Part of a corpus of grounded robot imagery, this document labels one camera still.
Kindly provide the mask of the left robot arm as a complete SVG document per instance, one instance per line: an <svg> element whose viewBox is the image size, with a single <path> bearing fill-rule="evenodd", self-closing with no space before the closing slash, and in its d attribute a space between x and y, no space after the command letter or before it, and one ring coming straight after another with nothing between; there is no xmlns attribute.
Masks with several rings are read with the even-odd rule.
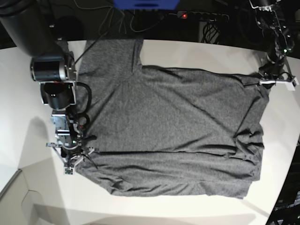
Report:
<svg viewBox="0 0 300 225"><path fill-rule="evenodd" d="M270 44L265 64L258 71L262 76L262 82L265 84L292 83L295 77L290 70L284 71L283 68L288 66L286 58L293 51L294 41L286 25L280 1L251 0L249 3L255 11L257 26Z"/></svg>

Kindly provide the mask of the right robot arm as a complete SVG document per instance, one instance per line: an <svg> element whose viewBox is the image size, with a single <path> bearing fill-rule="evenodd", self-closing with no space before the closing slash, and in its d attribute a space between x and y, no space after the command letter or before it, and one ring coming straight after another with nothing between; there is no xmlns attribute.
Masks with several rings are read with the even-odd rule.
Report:
<svg viewBox="0 0 300 225"><path fill-rule="evenodd" d="M42 103L52 108L57 142L47 146L54 150L60 148L59 157L64 165L72 166L72 157L81 151L82 137L72 54L55 43L36 0L2 0L0 22L16 46L31 57L31 78L40 84Z"/></svg>

